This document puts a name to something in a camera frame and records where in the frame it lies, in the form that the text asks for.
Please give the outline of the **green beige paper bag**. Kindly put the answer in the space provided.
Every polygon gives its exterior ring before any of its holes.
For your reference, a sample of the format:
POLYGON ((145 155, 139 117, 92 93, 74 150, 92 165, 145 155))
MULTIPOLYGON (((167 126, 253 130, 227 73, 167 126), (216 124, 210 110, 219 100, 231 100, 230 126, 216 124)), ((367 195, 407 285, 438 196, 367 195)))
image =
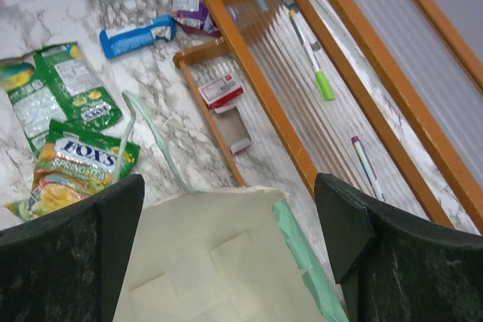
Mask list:
POLYGON ((116 321, 345 321, 315 203, 265 186, 145 207, 116 321))

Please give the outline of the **purple snack bag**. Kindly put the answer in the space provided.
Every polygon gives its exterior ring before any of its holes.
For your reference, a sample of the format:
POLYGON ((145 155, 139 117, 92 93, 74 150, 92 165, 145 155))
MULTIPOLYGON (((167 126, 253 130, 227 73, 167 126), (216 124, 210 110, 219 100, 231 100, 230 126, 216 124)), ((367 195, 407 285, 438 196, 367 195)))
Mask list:
POLYGON ((220 35, 203 0, 172 0, 171 15, 188 34, 220 35))

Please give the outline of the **Fox's spring tea candy bag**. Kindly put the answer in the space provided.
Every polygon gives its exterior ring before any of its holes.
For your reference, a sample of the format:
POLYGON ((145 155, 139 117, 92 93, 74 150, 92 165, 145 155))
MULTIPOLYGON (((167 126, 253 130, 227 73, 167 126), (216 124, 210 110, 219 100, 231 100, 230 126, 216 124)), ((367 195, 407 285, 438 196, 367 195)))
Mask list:
POLYGON ((5 207, 23 221, 59 210, 113 183, 119 138, 51 120, 28 198, 5 207))

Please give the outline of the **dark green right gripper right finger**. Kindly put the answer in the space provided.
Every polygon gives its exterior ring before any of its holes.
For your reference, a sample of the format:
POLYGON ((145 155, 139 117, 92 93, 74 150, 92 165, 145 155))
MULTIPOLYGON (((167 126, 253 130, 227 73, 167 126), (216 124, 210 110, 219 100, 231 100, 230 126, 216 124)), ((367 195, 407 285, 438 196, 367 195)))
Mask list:
POLYGON ((482 237, 430 222, 327 173, 315 204, 351 321, 480 321, 482 237))

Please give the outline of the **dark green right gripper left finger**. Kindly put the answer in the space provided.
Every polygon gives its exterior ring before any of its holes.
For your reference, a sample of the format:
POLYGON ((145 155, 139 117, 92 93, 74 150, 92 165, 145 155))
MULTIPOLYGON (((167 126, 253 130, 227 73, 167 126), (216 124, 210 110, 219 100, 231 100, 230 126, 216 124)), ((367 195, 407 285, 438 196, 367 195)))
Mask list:
POLYGON ((3 321, 111 321, 145 195, 141 175, 1 232, 3 321))

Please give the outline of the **green Fox's candy bag back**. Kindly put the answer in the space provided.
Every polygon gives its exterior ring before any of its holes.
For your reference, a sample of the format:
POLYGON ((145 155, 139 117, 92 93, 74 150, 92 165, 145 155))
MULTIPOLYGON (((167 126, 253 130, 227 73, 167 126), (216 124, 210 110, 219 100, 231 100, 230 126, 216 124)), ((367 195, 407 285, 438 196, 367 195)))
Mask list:
POLYGON ((76 42, 3 59, 1 88, 8 95, 34 155, 42 150, 53 119, 101 131, 122 117, 76 42))

